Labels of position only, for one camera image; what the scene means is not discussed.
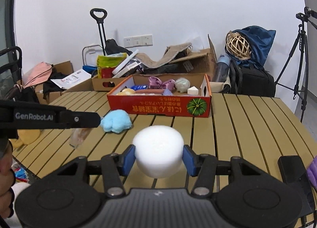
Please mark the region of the person's left hand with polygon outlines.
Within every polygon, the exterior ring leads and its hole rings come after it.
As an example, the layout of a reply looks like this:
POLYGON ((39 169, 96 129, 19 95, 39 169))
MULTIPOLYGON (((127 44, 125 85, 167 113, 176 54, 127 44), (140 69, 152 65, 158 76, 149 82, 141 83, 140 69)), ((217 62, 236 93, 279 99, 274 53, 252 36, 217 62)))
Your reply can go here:
POLYGON ((16 177, 14 171, 11 169, 13 157, 12 157, 12 145, 8 141, 5 153, 1 157, 1 202, 0 202, 0 212, 1 218, 10 218, 13 213, 13 202, 14 202, 14 191, 12 186, 16 182, 16 177))

